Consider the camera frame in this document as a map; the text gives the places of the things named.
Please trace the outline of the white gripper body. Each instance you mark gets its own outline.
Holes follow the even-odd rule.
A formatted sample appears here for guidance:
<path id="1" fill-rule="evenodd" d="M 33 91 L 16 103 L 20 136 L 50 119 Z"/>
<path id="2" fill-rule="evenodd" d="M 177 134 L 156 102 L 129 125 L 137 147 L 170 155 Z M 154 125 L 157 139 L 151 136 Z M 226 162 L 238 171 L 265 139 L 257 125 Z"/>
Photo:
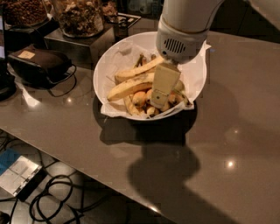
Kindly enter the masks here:
<path id="1" fill-rule="evenodd" d="M 156 48 L 166 60 L 184 64 L 199 54 L 208 30 L 208 20 L 203 17 L 162 14 L 158 22 Z"/>

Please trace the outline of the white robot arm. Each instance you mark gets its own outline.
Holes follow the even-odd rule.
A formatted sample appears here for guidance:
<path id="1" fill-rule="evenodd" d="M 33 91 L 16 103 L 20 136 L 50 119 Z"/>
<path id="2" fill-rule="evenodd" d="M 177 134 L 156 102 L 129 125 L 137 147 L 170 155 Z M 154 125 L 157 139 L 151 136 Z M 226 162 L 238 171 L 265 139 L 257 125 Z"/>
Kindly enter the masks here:
<path id="1" fill-rule="evenodd" d="M 156 48 L 164 61 L 156 66 L 151 104 L 161 109 L 177 84 L 179 64 L 200 52 L 214 17 L 225 0 L 164 0 Z"/>

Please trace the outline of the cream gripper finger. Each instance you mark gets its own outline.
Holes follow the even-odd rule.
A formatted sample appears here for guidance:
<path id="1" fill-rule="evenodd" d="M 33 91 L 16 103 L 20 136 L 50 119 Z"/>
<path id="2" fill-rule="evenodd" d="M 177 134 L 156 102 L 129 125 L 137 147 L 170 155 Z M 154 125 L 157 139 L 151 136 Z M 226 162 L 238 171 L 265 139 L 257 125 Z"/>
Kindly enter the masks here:
<path id="1" fill-rule="evenodd" d="M 161 109 L 167 102 L 168 96 L 174 89 L 180 77 L 180 71 L 173 64 L 166 62 L 156 66 L 152 83 L 150 104 Z"/>

